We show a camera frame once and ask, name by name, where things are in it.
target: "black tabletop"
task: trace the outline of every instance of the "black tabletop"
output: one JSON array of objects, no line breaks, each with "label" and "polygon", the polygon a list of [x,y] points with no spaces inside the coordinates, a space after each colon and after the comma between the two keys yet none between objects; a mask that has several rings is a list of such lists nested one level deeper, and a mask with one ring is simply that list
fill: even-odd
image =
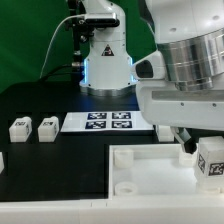
[{"label": "black tabletop", "polygon": [[[110,145],[156,142],[152,131],[59,133],[54,143],[39,143],[37,128],[67,112],[137,111],[135,93],[96,97],[80,93],[70,82],[21,83],[0,94],[0,201],[107,198]],[[10,143],[8,129],[16,118],[32,119],[26,143]]]}]

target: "white robot body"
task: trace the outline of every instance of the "white robot body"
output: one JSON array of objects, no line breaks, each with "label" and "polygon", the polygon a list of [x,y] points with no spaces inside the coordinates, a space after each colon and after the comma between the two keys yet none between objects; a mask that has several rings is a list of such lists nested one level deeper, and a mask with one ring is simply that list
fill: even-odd
[{"label": "white robot body", "polygon": [[150,0],[155,42],[171,43],[203,36],[223,28],[222,0]]},{"label": "white robot body", "polygon": [[94,30],[81,90],[100,96],[122,95],[135,84],[130,72],[132,58],[126,52],[125,13],[106,0],[87,0],[83,4],[87,13],[115,13],[120,25]]},{"label": "white robot body", "polygon": [[143,1],[158,48],[132,67],[143,117],[156,125],[223,131],[224,2]]}]

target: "green backdrop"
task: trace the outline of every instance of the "green backdrop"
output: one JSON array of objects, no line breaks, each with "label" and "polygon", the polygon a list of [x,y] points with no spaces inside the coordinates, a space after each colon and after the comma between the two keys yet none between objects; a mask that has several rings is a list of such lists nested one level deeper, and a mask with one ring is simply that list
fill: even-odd
[{"label": "green backdrop", "polygon": [[[147,25],[140,19],[137,0],[112,0],[127,18],[127,52],[134,61],[155,50]],[[0,1],[0,92],[8,86],[38,80],[57,25],[69,16],[65,0]],[[82,47],[88,54],[88,44]],[[61,29],[46,71],[72,60],[71,32]]]}]

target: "black cable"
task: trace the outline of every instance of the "black cable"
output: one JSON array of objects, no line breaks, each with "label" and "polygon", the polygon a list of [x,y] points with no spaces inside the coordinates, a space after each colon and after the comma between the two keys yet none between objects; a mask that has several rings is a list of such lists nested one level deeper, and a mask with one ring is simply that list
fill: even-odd
[{"label": "black cable", "polygon": [[47,74],[40,78],[38,82],[45,82],[48,78],[53,77],[53,76],[60,76],[60,75],[71,75],[74,74],[74,72],[64,72],[64,73],[52,73],[52,74]]},{"label": "black cable", "polygon": [[46,81],[49,77],[53,76],[53,75],[57,75],[55,74],[57,71],[64,69],[64,68],[72,68],[72,65],[69,64],[65,64],[65,65],[60,65],[54,69],[52,69],[50,72],[48,72],[46,75],[42,76],[38,81],[40,82],[44,82]]},{"label": "black cable", "polygon": [[48,75],[48,74],[53,74],[53,73],[55,73],[55,72],[57,72],[58,70],[61,70],[61,69],[63,69],[63,68],[71,68],[72,67],[72,65],[69,65],[69,64],[65,64],[65,65],[60,65],[60,66],[58,66],[58,67],[56,67],[56,68],[54,68],[54,69],[52,69],[50,72],[48,72],[46,75]]}]

